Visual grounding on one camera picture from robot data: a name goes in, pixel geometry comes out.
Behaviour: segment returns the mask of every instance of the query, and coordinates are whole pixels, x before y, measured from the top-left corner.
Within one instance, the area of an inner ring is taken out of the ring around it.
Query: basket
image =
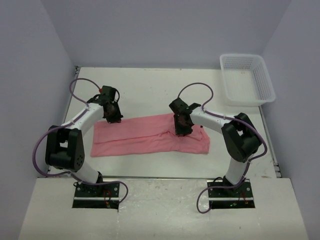
[[[261,106],[276,99],[265,61],[261,56],[223,54],[220,56],[220,65],[226,104]]]

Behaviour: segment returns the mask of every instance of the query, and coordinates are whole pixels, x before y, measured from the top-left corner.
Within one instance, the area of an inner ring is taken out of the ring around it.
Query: gray wall
[[[36,140],[61,124],[74,66],[40,0],[0,7],[0,239],[14,240],[34,188]],[[44,169],[44,148],[38,152]]]
[[[220,68],[261,54],[290,0],[42,0],[73,63]]]
[[[310,240],[320,239],[319,11],[318,0],[293,0],[263,52],[277,95],[263,112]]]

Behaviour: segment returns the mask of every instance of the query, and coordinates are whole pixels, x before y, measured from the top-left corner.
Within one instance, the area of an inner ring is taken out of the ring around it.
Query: pink towel
[[[194,125],[187,136],[175,135],[174,115],[163,114],[94,125],[92,157],[178,151],[207,154],[210,138],[203,127]]]

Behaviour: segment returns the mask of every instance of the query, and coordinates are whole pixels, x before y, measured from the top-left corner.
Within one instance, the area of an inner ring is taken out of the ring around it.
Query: white table
[[[255,208],[200,214],[204,179],[126,179],[129,194],[117,212],[72,208],[73,179],[39,178],[19,240],[308,240],[290,179],[250,181]]]
[[[120,92],[119,107],[124,118],[135,118],[171,113],[169,104],[187,84],[203,82],[214,90],[213,100],[207,104],[212,111],[237,115],[246,113],[259,133],[266,139],[266,132],[258,107],[227,106],[220,70],[212,69],[153,69],[153,68],[95,68],[82,67],[80,78],[88,78],[98,85],[117,88]],[[97,88],[89,82],[78,81],[74,93],[88,100],[97,94]],[[187,102],[202,104],[210,97],[210,91],[201,85],[186,89],[181,98]],[[79,113],[84,104],[72,99],[66,120]],[[210,137],[209,154],[160,152],[125,156],[90,157],[93,127],[84,136],[85,160],[104,176],[160,177],[160,178],[215,178],[227,172],[230,156],[223,136],[205,129]],[[267,155],[252,162],[247,176],[275,178],[273,159]]]

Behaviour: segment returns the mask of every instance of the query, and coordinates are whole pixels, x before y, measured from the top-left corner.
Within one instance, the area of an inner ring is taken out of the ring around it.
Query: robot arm
[[[249,117],[244,113],[237,116],[227,116],[218,112],[208,114],[202,110],[200,104],[187,105],[179,97],[169,107],[174,112],[176,135],[191,134],[193,125],[201,125],[223,135],[227,151],[231,156],[224,182],[231,186],[236,185],[245,174],[249,158],[257,152],[262,143],[248,127],[235,120],[228,119],[242,120],[254,128]]]
[[[115,101],[117,90],[110,86],[103,86],[101,94],[98,94],[88,101],[79,114],[70,121],[62,124],[69,125],[65,128],[51,132],[47,136],[45,162],[60,170],[68,170],[72,174],[87,183],[101,183],[101,174],[94,170],[85,161],[85,150],[83,136],[100,119],[105,118],[108,123],[120,123],[121,115],[118,101]]]

